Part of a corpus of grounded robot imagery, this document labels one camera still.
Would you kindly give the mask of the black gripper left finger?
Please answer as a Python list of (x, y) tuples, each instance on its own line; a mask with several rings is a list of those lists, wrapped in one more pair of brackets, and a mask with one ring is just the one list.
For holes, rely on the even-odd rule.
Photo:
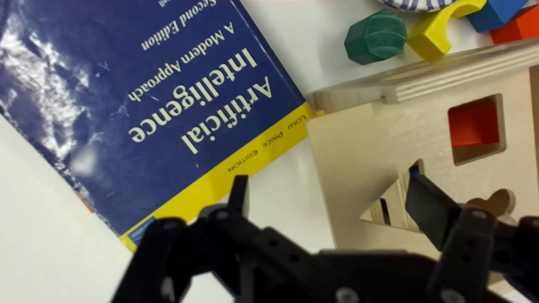
[(226, 203), (214, 203), (199, 212), (197, 222), (217, 222), (246, 219), (249, 207), (249, 176), (236, 175)]

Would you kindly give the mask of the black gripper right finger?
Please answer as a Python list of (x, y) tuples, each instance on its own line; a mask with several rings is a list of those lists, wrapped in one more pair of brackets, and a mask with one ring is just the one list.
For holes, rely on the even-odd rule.
[(495, 217), (475, 207), (455, 202), (426, 175), (411, 175), (406, 210), (430, 242), (443, 250), (460, 219), (472, 232), (494, 232)]

